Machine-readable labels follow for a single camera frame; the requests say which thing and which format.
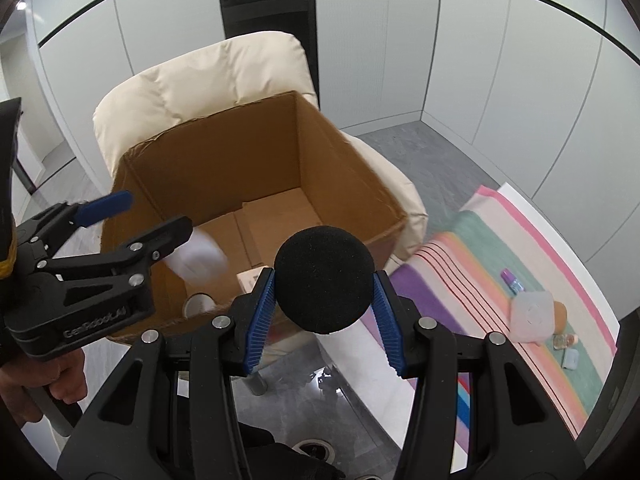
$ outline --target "blue gripper pad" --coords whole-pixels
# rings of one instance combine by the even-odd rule
[[[386,298],[385,290],[379,277],[373,275],[373,302],[371,303],[376,324],[380,331],[382,344],[385,347],[386,358],[399,376],[406,368],[404,353],[402,352],[402,333],[396,323],[396,316]]]
[[[264,286],[254,317],[246,331],[246,346],[244,352],[244,371],[250,374],[262,357],[262,349],[267,341],[267,332],[271,325],[271,318],[276,309],[275,271],[271,269],[269,281]]]
[[[117,191],[81,205],[74,216],[74,223],[78,227],[89,227],[128,211],[131,204],[133,204],[133,195],[129,191]]]

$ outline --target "purple bottle cap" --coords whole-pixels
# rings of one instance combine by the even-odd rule
[[[500,273],[500,277],[508,284],[508,283],[513,283],[517,280],[517,278],[515,277],[514,273],[511,272],[509,269],[503,269],[502,272]]]

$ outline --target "striped blanket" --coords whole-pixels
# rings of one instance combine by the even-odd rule
[[[452,332],[484,337],[509,333],[513,297],[500,278],[511,270],[526,290],[548,290],[567,307],[567,333],[578,335],[577,370],[561,367],[564,351],[544,345],[515,347],[544,386],[575,437],[584,427],[609,373],[614,335],[574,272],[513,203],[481,187],[460,210],[450,230],[436,234],[390,277],[400,296],[411,298],[423,316]],[[382,344],[369,310],[364,325]],[[468,451],[469,384],[458,381],[456,441]]]

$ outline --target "pink stripe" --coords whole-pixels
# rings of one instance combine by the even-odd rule
[[[591,317],[593,317],[596,324],[598,325],[598,328],[602,332],[602,335],[609,345],[609,349],[611,350],[612,354],[615,354],[616,342],[614,341],[613,336],[611,335],[611,332],[609,331],[606,323],[602,319],[600,311],[597,309],[593,301],[591,301],[590,296],[584,290],[582,284],[580,283],[580,281],[578,281],[578,278],[575,277],[569,266],[558,255],[558,253],[556,253],[551,244],[546,241],[546,238],[543,237],[543,235],[540,234],[540,232],[535,227],[533,227],[531,222],[527,220],[526,216],[524,216],[516,206],[514,206],[511,202],[509,202],[509,200],[507,200],[497,191],[489,189],[485,186],[480,186],[476,193],[482,196],[487,196],[489,198],[495,198],[502,205],[502,207],[505,208],[507,212],[524,228],[524,230],[527,231],[529,235],[531,235],[531,237],[538,243],[540,248],[545,251],[547,256],[551,258],[553,263],[556,264],[556,267],[558,267],[558,269],[564,274],[571,286],[578,293],[578,296],[580,296],[580,299],[584,302],[587,310],[591,314]]]

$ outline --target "tiled floor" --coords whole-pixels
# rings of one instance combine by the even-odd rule
[[[447,228],[479,186],[498,184],[468,156],[421,121],[360,136],[414,184],[429,215],[427,239]]]
[[[335,448],[334,465],[348,479],[375,474],[391,480],[400,456],[398,446],[366,409],[326,367],[318,345],[312,343],[264,368],[269,389],[253,396],[233,381],[238,420],[270,431],[288,446],[320,438]]]
[[[497,188],[466,155],[421,122],[386,128],[360,138],[414,182],[430,216],[428,235],[446,228],[478,186]],[[64,151],[58,155],[64,158]],[[97,197],[94,184],[78,161],[72,160],[34,194],[25,218],[58,202]],[[80,229],[58,256],[97,252],[99,235],[99,225]],[[103,340],[85,351],[90,393],[94,395],[122,349]],[[263,370],[270,389],[261,397],[252,396],[244,383],[235,381],[239,420],[266,428],[277,441],[290,446],[307,438],[329,441],[336,450],[335,465],[347,473],[349,480],[363,474],[377,474],[390,480],[399,457],[398,447],[341,378],[324,367],[318,347],[311,345]],[[318,379],[326,389],[320,389]]]

